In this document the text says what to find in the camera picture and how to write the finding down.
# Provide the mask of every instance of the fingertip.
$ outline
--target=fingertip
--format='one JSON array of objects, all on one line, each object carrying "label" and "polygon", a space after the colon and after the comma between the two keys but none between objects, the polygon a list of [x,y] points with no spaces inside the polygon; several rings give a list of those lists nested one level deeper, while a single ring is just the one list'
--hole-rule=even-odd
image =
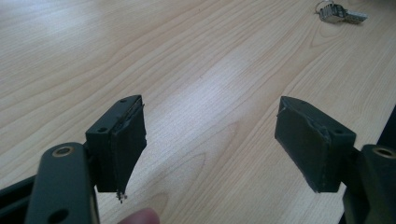
[{"label": "fingertip", "polygon": [[160,218],[154,209],[144,208],[129,215],[120,224],[160,224]]}]

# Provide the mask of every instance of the wooden table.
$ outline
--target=wooden table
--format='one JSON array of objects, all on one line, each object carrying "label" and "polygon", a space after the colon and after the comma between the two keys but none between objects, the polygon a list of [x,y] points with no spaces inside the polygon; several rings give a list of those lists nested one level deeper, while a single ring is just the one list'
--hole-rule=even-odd
[{"label": "wooden table", "polygon": [[44,151],[85,141],[117,100],[142,94],[148,146],[128,200],[99,194],[102,223],[154,208],[162,223],[338,223],[342,194],[316,194],[274,138],[281,95],[375,143],[396,103],[396,2],[0,3],[0,188]]}]

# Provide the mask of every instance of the light wooden surface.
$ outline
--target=light wooden surface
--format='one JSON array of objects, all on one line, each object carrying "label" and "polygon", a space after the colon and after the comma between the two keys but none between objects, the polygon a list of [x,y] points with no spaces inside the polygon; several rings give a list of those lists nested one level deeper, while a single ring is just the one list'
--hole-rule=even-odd
[{"label": "light wooden surface", "polygon": [[338,223],[343,189],[315,194],[274,139],[279,97],[308,101],[375,143],[396,103],[396,2],[0,2],[0,188],[42,153],[83,143],[120,98],[142,94],[148,146],[128,200],[98,195],[102,223],[153,207],[162,223]]}]

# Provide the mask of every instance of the black plastic part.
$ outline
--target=black plastic part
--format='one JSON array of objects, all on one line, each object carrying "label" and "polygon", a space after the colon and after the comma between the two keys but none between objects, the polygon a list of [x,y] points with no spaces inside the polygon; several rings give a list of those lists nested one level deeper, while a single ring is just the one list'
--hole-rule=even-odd
[{"label": "black plastic part", "polygon": [[384,131],[381,133],[379,140],[377,142],[378,145],[396,148],[396,106],[393,107],[393,111],[389,117],[387,125],[384,128]]},{"label": "black plastic part", "polygon": [[275,138],[313,191],[338,191],[340,162],[354,149],[355,133],[311,104],[282,96]]},{"label": "black plastic part", "polygon": [[65,143],[43,154],[25,223],[99,223],[83,145]]},{"label": "black plastic part", "polygon": [[370,212],[366,223],[396,223],[396,150],[366,145],[361,150],[361,180]]},{"label": "black plastic part", "polygon": [[0,223],[23,223],[35,176],[0,190]]},{"label": "black plastic part", "polygon": [[98,191],[123,194],[147,144],[142,97],[119,100],[91,126],[86,138]]},{"label": "black plastic part", "polygon": [[364,223],[367,214],[370,211],[370,204],[366,197],[361,197],[346,189],[343,197],[343,204],[345,208],[344,218],[348,224]]}]

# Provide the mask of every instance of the screw hole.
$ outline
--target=screw hole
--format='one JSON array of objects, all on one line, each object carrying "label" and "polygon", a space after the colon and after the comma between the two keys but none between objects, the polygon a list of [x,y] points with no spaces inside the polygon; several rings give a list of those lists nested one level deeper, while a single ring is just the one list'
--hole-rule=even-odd
[{"label": "screw hole", "polygon": [[396,153],[393,151],[390,151],[389,149],[382,148],[382,147],[376,147],[373,149],[373,151],[382,157],[388,158],[388,159],[396,159]]},{"label": "screw hole", "polygon": [[52,152],[52,156],[53,157],[64,157],[69,155],[70,153],[72,153],[74,150],[73,147],[59,147],[56,148],[53,152]]},{"label": "screw hole", "polygon": [[69,212],[66,209],[58,210],[49,216],[49,223],[61,223],[67,216],[69,216]]},{"label": "screw hole", "polygon": [[100,129],[98,129],[98,132],[99,132],[99,133],[104,133],[105,131],[107,131],[107,128],[100,128]]}]

